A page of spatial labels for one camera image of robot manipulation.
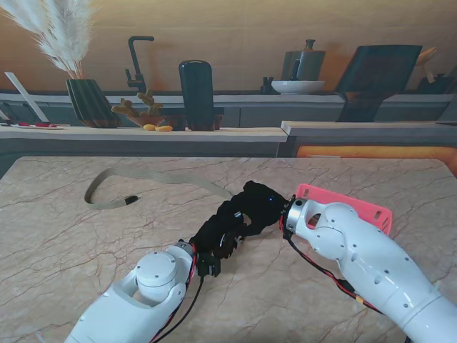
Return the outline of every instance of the fabric strap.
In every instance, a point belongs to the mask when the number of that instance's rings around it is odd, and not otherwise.
[[[135,202],[138,197],[130,196],[124,199],[113,200],[112,202],[92,202],[92,195],[96,191],[97,187],[105,179],[117,175],[119,177],[131,177],[133,179],[152,179],[157,182],[164,184],[195,184],[200,186],[203,189],[211,192],[212,194],[219,195],[224,199],[230,199],[232,194],[224,188],[213,184],[212,182],[195,177],[193,175],[183,175],[183,174],[167,174],[159,173],[157,171],[151,171],[148,169],[139,169],[139,168],[109,168],[103,170],[97,177],[92,181],[89,187],[86,190],[84,195],[84,201],[90,209],[116,209],[118,207],[127,206],[132,202]]]

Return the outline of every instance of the pink plastic tray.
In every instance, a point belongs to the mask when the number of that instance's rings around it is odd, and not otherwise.
[[[378,229],[382,230],[384,234],[388,235],[391,232],[392,212],[385,207],[363,202],[319,187],[310,186],[309,184],[301,184],[297,189],[296,196],[297,198],[308,198],[320,202],[321,204],[342,202],[350,205],[357,211],[360,218],[376,226]]]

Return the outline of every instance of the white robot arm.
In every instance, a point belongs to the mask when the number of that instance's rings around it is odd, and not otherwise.
[[[308,224],[313,217],[318,218],[315,227]],[[284,224],[285,229],[307,240],[317,253],[336,260],[357,294],[394,321],[414,342],[457,340],[457,308],[397,243],[360,219],[354,208],[342,203],[295,199]]]
[[[144,256],[89,306],[65,343],[151,342],[184,298],[194,255],[190,244],[178,242]]]

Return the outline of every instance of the black canister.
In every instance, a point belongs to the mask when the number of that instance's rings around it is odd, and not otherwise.
[[[193,131],[214,131],[213,74],[206,61],[179,64],[187,124]]]

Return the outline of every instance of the faucet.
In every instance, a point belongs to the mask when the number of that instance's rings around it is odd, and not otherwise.
[[[129,85],[129,87],[138,88],[138,91],[141,93],[146,93],[146,85],[144,83],[143,74],[140,71],[138,59],[136,58],[134,41],[153,41],[153,40],[154,40],[154,37],[152,37],[152,36],[132,36],[129,38],[129,49],[130,49],[131,59],[133,60],[134,67],[135,67],[135,79],[132,80],[131,75],[130,75],[130,70],[126,69],[127,84]]]

